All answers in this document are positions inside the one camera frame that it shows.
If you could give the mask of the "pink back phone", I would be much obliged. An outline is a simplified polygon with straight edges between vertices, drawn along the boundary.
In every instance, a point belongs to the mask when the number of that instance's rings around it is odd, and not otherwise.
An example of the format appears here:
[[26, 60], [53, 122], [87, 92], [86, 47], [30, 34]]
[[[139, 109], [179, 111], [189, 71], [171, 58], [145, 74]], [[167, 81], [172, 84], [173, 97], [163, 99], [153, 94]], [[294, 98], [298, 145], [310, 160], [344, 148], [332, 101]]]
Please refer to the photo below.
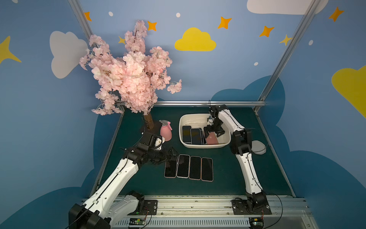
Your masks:
[[218, 145], [219, 144], [215, 132], [209, 133], [208, 137], [206, 138], [206, 143], [208, 145]]

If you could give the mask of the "white plastic storage box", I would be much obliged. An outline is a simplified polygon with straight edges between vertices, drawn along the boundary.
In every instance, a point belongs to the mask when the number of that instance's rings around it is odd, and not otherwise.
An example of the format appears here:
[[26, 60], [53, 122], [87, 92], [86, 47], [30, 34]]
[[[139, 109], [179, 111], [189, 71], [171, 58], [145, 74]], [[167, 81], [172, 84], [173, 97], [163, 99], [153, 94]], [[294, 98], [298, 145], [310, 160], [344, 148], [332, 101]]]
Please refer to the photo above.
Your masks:
[[193, 145], [185, 143], [183, 140], [183, 126], [190, 126], [191, 128], [201, 128], [203, 129], [209, 122], [207, 119], [209, 118], [209, 114], [185, 114], [180, 118], [179, 121], [179, 138], [181, 143], [186, 148], [196, 148], [196, 149], [209, 149], [209, 148], [223, 148], [231, 142], [231, 134], [229, 132], [228, 127], [225, 124], [222, 124], [221, 127], [225, 131], [225, 133], [217, 137], [218, 144], [213, 145]]

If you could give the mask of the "white case phone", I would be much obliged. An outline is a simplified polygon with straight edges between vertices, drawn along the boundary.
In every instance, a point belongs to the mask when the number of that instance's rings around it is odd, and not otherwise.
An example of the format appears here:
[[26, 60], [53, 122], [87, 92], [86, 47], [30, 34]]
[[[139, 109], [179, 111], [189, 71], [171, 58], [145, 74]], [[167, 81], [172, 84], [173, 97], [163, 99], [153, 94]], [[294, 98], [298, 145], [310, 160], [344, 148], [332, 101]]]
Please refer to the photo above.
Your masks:
[[177, 173], [178, 178], [188, 178], [190, 169], [190, 156], [189, 155], [179, 155], [177, 161]]

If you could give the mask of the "pink case phone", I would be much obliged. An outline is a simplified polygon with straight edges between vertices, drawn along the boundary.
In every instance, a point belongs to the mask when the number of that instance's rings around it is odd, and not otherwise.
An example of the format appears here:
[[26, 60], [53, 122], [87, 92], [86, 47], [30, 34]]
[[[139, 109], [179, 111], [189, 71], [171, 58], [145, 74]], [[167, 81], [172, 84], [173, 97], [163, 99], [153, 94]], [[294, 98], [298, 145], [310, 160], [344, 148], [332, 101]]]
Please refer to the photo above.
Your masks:
[[212, 182], [214, 179], [213, 160], [211, 158], [203, 157], [201, 162], [201, 180]]
[[190, 157], [189, 179], [200, 180], [201, 179], [201, 157]]

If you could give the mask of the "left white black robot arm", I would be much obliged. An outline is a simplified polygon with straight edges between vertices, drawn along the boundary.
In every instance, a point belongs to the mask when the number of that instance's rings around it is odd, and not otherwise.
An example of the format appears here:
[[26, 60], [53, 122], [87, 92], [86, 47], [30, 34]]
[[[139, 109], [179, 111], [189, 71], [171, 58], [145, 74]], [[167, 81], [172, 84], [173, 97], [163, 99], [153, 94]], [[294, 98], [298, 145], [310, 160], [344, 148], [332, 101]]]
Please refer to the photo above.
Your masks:
[[125, 150], [119, 164], [106, 181], [82, 205], [75, 204], [69, 211], [69, 229], [111, 229], [118, 221], [131, 213], [141, 212], [144, 196], [130, 192], [115, 202], [128, 181], [142, 165], [160, 165], [178, 156], [172, 147], [165, 147], [165, 138], [143, 133], [139, 141]]

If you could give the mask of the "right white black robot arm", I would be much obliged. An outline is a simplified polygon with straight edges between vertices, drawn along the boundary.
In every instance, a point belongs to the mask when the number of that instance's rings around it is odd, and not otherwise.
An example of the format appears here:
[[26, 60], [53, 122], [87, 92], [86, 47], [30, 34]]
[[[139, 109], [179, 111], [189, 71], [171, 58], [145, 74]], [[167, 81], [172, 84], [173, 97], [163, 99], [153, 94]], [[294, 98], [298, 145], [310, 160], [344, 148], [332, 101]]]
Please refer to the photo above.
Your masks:
[[225, 133], [222, 125], [228, 128], [231, 135], [230, 150], [236, 156], [246, 184], [246, 208], [255, 212], [266, 208], [268, 201], [266, 194], [258, 180], [252, 159], [252, 132], [241, 125], [226, 105], [209, 106], [209, 124], [204, 127], [205, 138], [211, 132], [219, 137]]

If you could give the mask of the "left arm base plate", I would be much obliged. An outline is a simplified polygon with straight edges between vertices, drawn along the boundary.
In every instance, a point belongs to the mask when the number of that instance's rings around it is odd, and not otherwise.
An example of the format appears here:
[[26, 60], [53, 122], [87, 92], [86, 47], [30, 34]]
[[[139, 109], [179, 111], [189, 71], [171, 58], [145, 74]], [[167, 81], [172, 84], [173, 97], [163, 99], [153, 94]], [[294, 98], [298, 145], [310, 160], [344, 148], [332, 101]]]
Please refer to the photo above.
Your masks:
[[137, 215], [156, 215], [158, 207], [158, 200], [141, 200], [138, 203], [137, 209], [128, 214], [129, 216]]

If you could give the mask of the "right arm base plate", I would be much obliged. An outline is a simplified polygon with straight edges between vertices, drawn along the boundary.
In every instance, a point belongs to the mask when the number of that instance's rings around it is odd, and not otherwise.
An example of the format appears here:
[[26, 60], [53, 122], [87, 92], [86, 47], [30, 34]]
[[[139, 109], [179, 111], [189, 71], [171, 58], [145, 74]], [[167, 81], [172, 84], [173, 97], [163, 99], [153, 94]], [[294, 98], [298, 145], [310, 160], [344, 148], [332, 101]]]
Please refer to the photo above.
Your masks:
[[246, 199], [241, 198], [231, 200], [231, 204], [234, 215], [272, 215], [269, 205], [254, 208]]

